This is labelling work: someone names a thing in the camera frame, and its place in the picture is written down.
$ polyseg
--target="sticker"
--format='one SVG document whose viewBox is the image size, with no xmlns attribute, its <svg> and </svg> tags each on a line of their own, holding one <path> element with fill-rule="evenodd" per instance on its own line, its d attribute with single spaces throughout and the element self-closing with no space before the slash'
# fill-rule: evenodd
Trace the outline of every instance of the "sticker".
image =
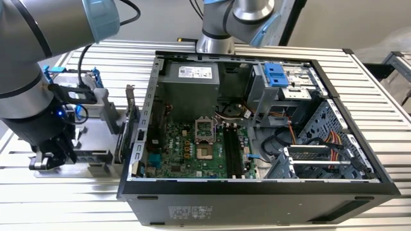
<svg viewBox="0 0 411 231">
<path fill-rule="evenodd" d="M 250 116 L 251 116 L 251 111 L 247 110 L 247 112 L 244 113 L 244 118 L 250 119 Z"/>
<path fill-rule="evenodd" d="M 212 206 L 168 206 L 171 219 L 210 219 Z"/>
<path fill-rule="evenodd" d="M 180 78 L 208 78 L 212 79 L 212 68 L 198 66 L 182 66 L 179 68 Z"/>
</svg>

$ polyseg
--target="gray plastic part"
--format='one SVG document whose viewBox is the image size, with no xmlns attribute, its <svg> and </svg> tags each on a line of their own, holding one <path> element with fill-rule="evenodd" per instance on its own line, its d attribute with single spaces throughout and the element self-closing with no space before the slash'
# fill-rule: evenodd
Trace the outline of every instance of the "gray plastic part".
<svg viewBox="0 0 411 231">
<path fill-rule="evenodd" d="M 250 44 L 256 34 L 262 31 L 270 17 L 256 21 L 256 23 L 246 23 L 235 17 L 234 9 L 230 8 L 231 5 L 232 1 L 206 4 L 203 30 L 216 36 L 231 35 Z"/>
<path fill-rule="evenodd" d="M 210 34 L 218 36 L 228 35 L 224 31 L 223 22 L 230 4 L 231 1 L 223 1 L 204 5 L 203 30 Z"/>
<path fill-rule="evenodd" d="M 60 55 L 93 43 L 93 37 L 80 0 L 1 0 L 1 3 L 0 94 L 20 92 L 1 97 L 0 110 L 7 111 L 11 105 L 13 109 L 0 116 L 27 118 L 41 112 L 53 98 L 44 89 L 45 82 L 24 88 L 41 73 L 37 62 L 47 55 Z M 27 103 L 9 103 L 16 100 Z"/>
<path fill-rule="evenodd" d="M 21 0 L 44 34 L 53 56 L 95 42 L 83 1 Z"/>
</svg>

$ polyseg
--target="slotted metal table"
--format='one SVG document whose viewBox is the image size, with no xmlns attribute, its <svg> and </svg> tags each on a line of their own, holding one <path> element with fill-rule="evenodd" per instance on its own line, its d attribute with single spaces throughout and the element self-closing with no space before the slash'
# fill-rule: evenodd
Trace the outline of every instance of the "slotted metal table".
<svg viewBox="0 0 411 231">
<path fill-rule="evenodd" d="M 195 52 L 190 42 L 104 41 L 93 45 L 83 69 L 101 72 L 109 101 L 124 108 L 126 85 L 135 85 L 136 103 L 146 97 L 155 51 Z M 81 49 L 57 65 L 76 69 Z M 139 229 L 168 230 L 411 230 L 411 118 L 355 55 L 340 49 L 251 48 L 236 45 L 238 55 L 316 59 L 342 96 L 402 196 L 339 225 L 140 227 L 128 204 L 116 201 L 119 178 L 36 178 L 28 170 L 29 145 L 8 130 L 0 140 L 0 227 L 31 230 Z"/>
</svg>

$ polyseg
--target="metal frame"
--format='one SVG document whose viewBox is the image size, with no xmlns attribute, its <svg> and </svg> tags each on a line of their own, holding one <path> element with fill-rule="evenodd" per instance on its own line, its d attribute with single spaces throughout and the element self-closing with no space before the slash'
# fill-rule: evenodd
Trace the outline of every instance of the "metal frame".
<svg viewBox="0 0 411 231">
<path fill-rule="evenodd" d="M 411 54 L 407 53 L 403 54 L 399 51 L 394 51 L 384 59 L 383 64 L 390 64 L 400 73 L 400 75 L 406 78 L 406 80 L 411 83 Z M 406 95 L 406 99 L 402 102 L 402 106 L 404 106 L 410 98 L 411 98 L 411 90 Z"/>
<path fill-rule="evenodd" d="M 370 107 L 375 102 L 388 104 L 390 107 L 395 107 L 395 103 L 392 103 L 392 99 L 390 100 L 388 93 L 380 89 L 380 85 L 375 84 L 378 87 L 372 85 L 372 76 L 363 70 L 362 64 L 339 49 L 266 47 L 256 50 L 243 44 L 238 44 L 236 47 L 238 54 L 248 56 L 311 58 L 319 61 L 331 83 L 336 86 L 342 102 L 350 110 L 364 138 L 403 194 L 400 198 L 386 202 L 382 206 L 372 208 L 338 225 L 311 224 L 288 226 L 287 229 L 348 228 L 351 231 L 363 231 L 376 230 L 379 226 L 383 226 L 384 230 L 410 230 L 411 155 L 404 152 L 411 143 L 410 122 L 399 113 L 399 106 L 390 111 L 380 111 L 378 108 Z M 109 101 L 115 102 L 118 108 L 124 108 L 127 104 L 126 94 L 123 95 L 127 84 L 136 86 L 136 103 L 143 106 L 156 50 L 194 52 L 195 46 L 191 42 L 104 41 L 89 49 L 84 59 L 84 68 L 103 67 L 101 77 L 111 94 Z M 67 55 L 64 65 L 68 68 L 76 68 L 80 53 L 81 49 Z M 370 87 L 354 88 L 350 86 L 354 81 L 370 83 Z M 367 106 L 363 108 L 371 109 L 362 110 L 356 103 Z M 386 124 L 390 121 L 400 122 L 400 124 L 390 126 Z M 0 204 L 1 210 L 8 211 L 0 217 L 0 223 L 20 225 L 11 225 L 9 227 L 5 225 L 3 228 L 29 227 L 52 230 L 63 225 L 61 222 L 65 222 L 64 225 L 73 229 L 84 229 L 91 226 L 93 229 L 109 229 L 119 228 L 119 225 L 126 229 L 139 228 L 140 223 L 136 221 L 128 205 L 113 202 L 116 200 L 118 178 L 35 178 L 32 172 L 27 170 L 25 154 L 9 154 L 9 152 L 24 150 L 24 144 L 23 141 L 16 139 L 11 131 L 8 133 L 11 133 L 11 137 L 4 136 L 7 139 L 1 140 L 4 145 L 0 148 L 0 150 L 4 149 L 0 154 L 0 166 L 4 167 L 4 169 L 0 169 L 3 183 L 0 194 L 3 195 L 1 202 L 9 204 Z M 16 192 L 31 193 L 21 197 Z M 207 227 L 208 230 L 255 230 L 263 228 L 268 230 L 284 229 L 284 227 L 276 225 Z"/>
</svg>

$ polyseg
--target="orange wire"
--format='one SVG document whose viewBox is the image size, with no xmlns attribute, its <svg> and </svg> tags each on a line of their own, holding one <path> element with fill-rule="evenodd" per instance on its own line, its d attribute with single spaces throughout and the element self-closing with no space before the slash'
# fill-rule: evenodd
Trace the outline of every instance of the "orange wire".
<svg viewBox="0 0 411 231">
<path fill-rule="evenodd" d="M 330 131 L 330 135 L 331 135 L 331 138 L 332 138 L 331 143 L 334 143 L 335 142 L 334 131 Z M 331 149 L 331 161 L 334 161 L 334 150 L 332 149 Z"/>
<path fill-rule="evenodd" d="M 292 137 L 292 144 L 296 144 L 296 141 L 295 141 L 295 135 L 294 135 L 294 131 L 292 131 L 292 126 L 291 126 L 291 117 L 288 117 L 288 129 L 290 129 L 290 133 L 291 133 L 291 137 Z"/>
<path fill-rule="evenodd" d="M 340 136 L 336 134 L 336 132 L 335 132 L 335 136 L 336 136 L 336 138 L 338 138 L 338 140 L 339 140 L 339 145 L 342 145 L 342 144 L 343 144 L 342 138 L 340 138 Z M 338 160 L 339 160 L 339 153 L 336 153 L 336 156 L 335 156 L 335 161 L 338 161 Z"/>
</svg>

